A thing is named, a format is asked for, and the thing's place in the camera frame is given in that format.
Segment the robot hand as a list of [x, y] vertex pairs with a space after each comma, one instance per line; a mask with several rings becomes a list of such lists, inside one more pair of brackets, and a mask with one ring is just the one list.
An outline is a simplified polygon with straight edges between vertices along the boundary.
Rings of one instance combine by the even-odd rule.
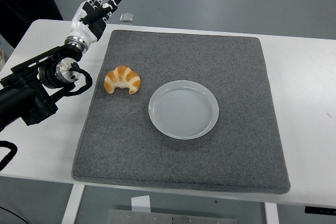
[[87, 50], [101, 38], [108, 19], [118, 9], [122, 0], [85, 0], [71, 21], [71, 32], [66, 43], [77, 41]]

